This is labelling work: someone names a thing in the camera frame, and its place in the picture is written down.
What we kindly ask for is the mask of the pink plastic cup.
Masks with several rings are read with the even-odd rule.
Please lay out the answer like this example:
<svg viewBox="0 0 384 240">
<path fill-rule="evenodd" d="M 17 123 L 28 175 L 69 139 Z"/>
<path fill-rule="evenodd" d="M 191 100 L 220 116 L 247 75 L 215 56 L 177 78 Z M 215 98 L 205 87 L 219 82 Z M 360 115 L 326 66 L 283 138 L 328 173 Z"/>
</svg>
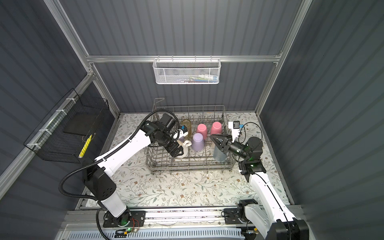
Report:
<svg viewBox="0 0 384 240">
<path fill-rule="evenodd" d="M 211 135 L 220 135 L 223 133 L 223 126 L 220 122 L 214 122 L 211 126 Z"/>
<path fill-rule="evenodd" d="M 208 136 L 208 128 L 205 124 L 199 124 L 197 126 L 197 133 L 202 134 L 203 139 L 205 140 Z"/>
</svg>

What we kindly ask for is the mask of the yellow transparent cup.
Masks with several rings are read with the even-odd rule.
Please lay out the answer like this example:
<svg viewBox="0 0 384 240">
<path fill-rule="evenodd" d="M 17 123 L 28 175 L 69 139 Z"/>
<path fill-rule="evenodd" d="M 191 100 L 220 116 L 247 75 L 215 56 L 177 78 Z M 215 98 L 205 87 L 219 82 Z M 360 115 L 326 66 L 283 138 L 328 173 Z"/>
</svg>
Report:
<svg viewBox="0 0 384 240">
<path fill-rule="evenodd" d="M 182 120 L 181 124 L 183 126 L 184 132 L 188 132 L 188 134 L 192 133 L 192 123 L 189 119 Z"/>
</svg>

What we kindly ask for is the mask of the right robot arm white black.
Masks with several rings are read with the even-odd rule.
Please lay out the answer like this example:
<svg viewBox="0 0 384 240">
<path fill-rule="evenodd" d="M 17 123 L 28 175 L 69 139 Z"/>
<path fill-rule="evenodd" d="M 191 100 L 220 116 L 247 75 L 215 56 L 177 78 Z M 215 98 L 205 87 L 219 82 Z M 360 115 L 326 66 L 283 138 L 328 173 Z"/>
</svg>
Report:
<svg viewBox="0 0 384 240">
<path fill-rule="evenodd" d="M 304 220 L 299 220 L 283 203 L 273 188 L 261 161 L 263 141 L 251 137 L 245 144 L 233 141 L 230 135 L 211 135 L 210 139 L 223 153 L 238 156 L 240 173 L 257 193 L 254 199 L 238 203 L 238 217 L 252 223 L 259 232 L 257 240 L 308 240 L 310 230 Z"/>
</svg>

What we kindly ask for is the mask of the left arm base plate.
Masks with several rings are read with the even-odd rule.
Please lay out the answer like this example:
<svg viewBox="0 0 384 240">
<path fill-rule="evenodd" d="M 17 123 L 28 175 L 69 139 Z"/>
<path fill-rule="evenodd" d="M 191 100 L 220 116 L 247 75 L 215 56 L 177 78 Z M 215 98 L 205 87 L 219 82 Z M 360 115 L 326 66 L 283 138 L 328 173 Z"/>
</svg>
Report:
<svg viewBox="0 0 384 240">
<path fill-rule="evenodd" d="M 110 212 L 105 213 L 104 228 L 141 228 L 144 226 L 146 211 L 125 211 L 120 217 L 114 217 Z"/>
</svg>

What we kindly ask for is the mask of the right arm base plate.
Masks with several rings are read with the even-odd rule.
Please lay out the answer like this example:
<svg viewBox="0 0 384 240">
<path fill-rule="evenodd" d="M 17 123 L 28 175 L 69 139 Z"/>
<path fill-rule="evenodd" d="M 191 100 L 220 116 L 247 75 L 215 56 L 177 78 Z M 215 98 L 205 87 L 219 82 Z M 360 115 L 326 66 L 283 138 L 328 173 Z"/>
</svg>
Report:
<svg viewBox="0 0 384 240">
<path fill-rule="evenodd" d="M 247 221 L 244 217 L 242 210 L 238 208 L 225 208 L 222 213 L 226 225 L 246 224 Z"/>
</svg>

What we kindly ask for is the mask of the blue transparent cup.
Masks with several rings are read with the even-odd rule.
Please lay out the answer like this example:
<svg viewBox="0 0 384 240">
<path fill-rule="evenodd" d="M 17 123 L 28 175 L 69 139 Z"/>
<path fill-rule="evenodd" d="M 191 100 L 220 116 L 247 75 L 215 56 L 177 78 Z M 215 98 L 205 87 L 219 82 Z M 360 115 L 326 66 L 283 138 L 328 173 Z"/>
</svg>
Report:
<svg viewBox="0 0 384 240">
<path fill-rule="evenodd" d="M 218 163 L 224 163 L 227 161 L 227 154 L 223 153 L 217 146 L 215 146 L 213 158 Z"/>
</svg>

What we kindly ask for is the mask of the large lilac plastic cup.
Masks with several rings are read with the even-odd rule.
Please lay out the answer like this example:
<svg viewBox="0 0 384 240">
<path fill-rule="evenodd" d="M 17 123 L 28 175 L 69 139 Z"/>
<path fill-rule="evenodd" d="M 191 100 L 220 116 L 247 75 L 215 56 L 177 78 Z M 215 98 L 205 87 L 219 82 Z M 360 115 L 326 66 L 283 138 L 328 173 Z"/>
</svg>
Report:
<svg viewBox="0 0 384 240">
<path fill-rule="evenodd" d="M 204 147 L 204 136 L 201 133 L 195 133 L 192 139 L 192 149 L 196 152 L 199 152 L 202 151 Z"/>
</svg>

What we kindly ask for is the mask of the white ceramic mug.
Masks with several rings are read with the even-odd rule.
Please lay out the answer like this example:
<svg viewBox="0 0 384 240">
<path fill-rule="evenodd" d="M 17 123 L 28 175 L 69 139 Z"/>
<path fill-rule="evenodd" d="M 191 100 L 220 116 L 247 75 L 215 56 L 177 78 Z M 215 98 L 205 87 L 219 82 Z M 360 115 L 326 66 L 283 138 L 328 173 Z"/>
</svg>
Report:
<svg viewBox="0 0 384 240">
<path fill-rule="evenodd" d="M 180 147 L 182 147 L 182 151 L 178 156 L 176 156 L 176 158 L 183 159 L 188 155 L 188 149 L 192 145 L 192 142 L 189 140 L 185 140 L 184 142 L 182 142 L 181 140 L 177 140 L 177 143 L 180 145 Z"/>
</svg>

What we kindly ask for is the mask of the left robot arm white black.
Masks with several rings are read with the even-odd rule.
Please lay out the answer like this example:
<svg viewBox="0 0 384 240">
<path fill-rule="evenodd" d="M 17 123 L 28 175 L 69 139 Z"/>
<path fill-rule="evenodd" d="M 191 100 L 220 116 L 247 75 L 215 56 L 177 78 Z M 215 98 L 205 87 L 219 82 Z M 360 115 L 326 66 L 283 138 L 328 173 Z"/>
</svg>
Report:
<svg viewBox="0 0 384 240">
<path fill-rule="evenodd" d="M 116 147 L 63 177 L 59 183 L 59 192 L 70 198 L 94 200 L 114 218 L 127 215 L 129 208 L 119 197 L 117 186 L 111 179 L 115 172 L 137 152 L 153 143 L 163 147 L 172 157 L 185 153 L 178 140 L 188 134 L 188 128 L 181 125 L 176 115 L 169 110 L 162 110 L 163 116 L 151 122 L 150 117 L 158 112 L 155 110 L 148 114 L 135 131 Z M 92 192 L 90 196 L 72 194 L 64 189 L 64 183 L 80 172 L 85 173 L 84 184 Z"/>
</svg>

